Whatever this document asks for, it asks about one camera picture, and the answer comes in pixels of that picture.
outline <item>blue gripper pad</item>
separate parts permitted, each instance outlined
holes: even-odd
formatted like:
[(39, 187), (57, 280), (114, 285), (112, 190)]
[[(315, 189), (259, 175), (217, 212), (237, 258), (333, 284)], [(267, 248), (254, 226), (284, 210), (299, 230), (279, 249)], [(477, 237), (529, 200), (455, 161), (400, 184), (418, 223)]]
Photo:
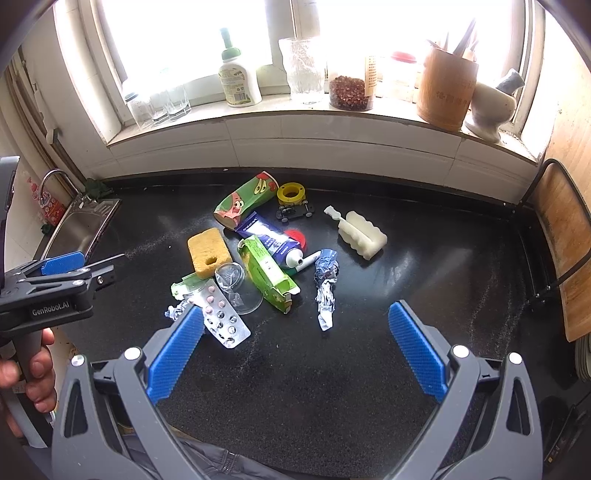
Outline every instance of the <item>blue gripper pad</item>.
[(203, 334), (203, 312), (191, 308), (162, 347), (148, 370), (146, 393), (154, 405), (168, 398)]
[(50, 258), (41, 267), (42, 275), (59, 275), (84, 267), (85, 258), (82, 252), (72, 252), (60, 257)]
[(447, 393), (443, 362), (399, 302), (390, 305), (388, 323), (421, 388), (441, 403)]

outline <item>bamboo container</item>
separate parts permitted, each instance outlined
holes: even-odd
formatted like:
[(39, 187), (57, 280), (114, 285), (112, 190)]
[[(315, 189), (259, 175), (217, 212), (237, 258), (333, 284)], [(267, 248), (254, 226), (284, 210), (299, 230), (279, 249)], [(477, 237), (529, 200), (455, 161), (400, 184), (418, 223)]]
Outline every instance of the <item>bamboo container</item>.
[(427, 123), (455, 132), (472, 100), (478, 64), (431, 48), (418, 89), (417, 113)]

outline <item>green cardboard box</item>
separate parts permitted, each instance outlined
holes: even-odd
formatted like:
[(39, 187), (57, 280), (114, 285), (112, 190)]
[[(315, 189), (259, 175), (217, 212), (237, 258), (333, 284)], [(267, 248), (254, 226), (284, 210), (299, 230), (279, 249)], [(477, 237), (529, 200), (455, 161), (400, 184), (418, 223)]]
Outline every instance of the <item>green cardboard box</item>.
[(238, 253), (253, 283), (265, 299), (283, 313), (291, 309), (291, 296), (300, 292), (254, 235), (240, 240)]

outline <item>green bottle cap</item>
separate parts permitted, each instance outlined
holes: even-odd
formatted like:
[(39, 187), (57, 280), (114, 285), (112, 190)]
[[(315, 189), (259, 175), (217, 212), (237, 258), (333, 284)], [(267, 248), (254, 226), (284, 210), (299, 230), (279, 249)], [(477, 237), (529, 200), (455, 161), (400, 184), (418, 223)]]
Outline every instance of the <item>green bottle cap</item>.
[(230, 40), (230, 32), (228, 29), (220, 28), (220, 32), (222, 33), (223, 43), (226, 46), (226, 49), (222, 52), (222, 60), (229, 60), (239, 57), (242, 52), (239, 48), (232, 47), (232, 40)]

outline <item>toothpaste cap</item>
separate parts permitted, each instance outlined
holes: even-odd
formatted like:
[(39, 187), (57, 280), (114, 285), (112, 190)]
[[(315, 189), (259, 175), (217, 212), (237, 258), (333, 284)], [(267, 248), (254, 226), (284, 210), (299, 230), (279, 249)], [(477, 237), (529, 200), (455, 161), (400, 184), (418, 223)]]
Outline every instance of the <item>toothpaste cap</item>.
[(298, 265), (301, 265), (304, 261), (304, 254), (299, 248), (292, 248), (287, 252), (285, 256), (285, 264), (289, 268), (295, 268)]

